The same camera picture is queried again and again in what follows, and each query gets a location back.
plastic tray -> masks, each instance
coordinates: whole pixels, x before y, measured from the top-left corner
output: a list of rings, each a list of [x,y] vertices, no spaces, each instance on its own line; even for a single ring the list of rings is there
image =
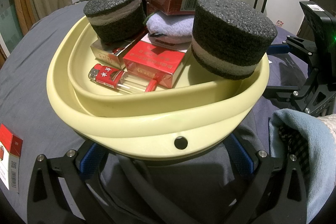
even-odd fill
[[[89,47],[95,39],[86,17],[69,31],[50,63],[48,98],[77,132],[135,158],[169,160],[216,145],[243,120],[268,82],[266,55],[241,81],[207,72],[191,55],[174,89],[120,95],[87,77],[97,63]],[[183,150],[174,145],[180,136],[188,141]]]

light blue cloth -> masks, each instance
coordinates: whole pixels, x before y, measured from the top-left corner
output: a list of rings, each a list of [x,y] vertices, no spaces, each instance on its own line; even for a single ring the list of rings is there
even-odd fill
[[[164,36],[158,38],[161,41],[181,44],[191,41],[194,25],[194,15],[167,16],[158,11],[147,20],[147,28],[150,34],[160,33]]]
[[[308,141],[310,185],[307,193],[307,223],[323,207],[335,186],[336,144],[328,127],[319,119],[291,109],[275,111],[269,123],[270,154],[285,157],[287,148],[278,135],[282,125],[299,131]]]

barcode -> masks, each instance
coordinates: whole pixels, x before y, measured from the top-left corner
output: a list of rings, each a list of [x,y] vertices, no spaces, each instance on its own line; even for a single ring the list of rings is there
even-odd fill
[[[11,182],[11,186],[13,188],[16,188],[16,172],[14,171],[10,172],[10,182]]]
[[[11,167],[16,169],[16,161],[11,161]]]
[[[317,4],[307,4],[307,6],[312,9],[313,11],[324,12],[324,10],[318,6]]]
[[[197,0],[182,0],[181,11],[195,11]]]

lighter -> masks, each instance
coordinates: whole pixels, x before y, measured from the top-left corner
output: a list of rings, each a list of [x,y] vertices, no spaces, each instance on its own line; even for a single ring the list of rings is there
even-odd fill
[[[3,160],[3,154],[4,154],[5,150],[3,150],[3,146],[0,146],[0,160]]]
[[[130,75],[123,70],[101,64],[96,64],[90,70],[89,78],[95,83],[100,83],[129,94],[153,91],[157,85],[156,80],[145,80]]]

metal screw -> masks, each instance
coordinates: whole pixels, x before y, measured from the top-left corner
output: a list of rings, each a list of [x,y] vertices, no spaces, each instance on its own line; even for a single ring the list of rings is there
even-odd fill
[[[67,156],[68,156],[68,157],[73,157],[75,154],[76,154],[76,151],[73,150],[73,149],[71,149],[71,150],[69,150],[69,151],[67,152]]]
[[[44,155],[43,154],[38,155],[36,159],[37,159],[37,161],[43,161],[44,160]]]
[[[262,157],[262,158],[266,158],[266,157],[267,157],[267,152],[264,151],[264,150],[260,150],[260,151],[258,152],[258,154],[259,154],[259,156]]]
[[[297,160],[296,156],[293,155],[293,154],[291,154],[291,155],[289,156],[289,158],[291,159],[291,161],[296,161],[296,160]]]

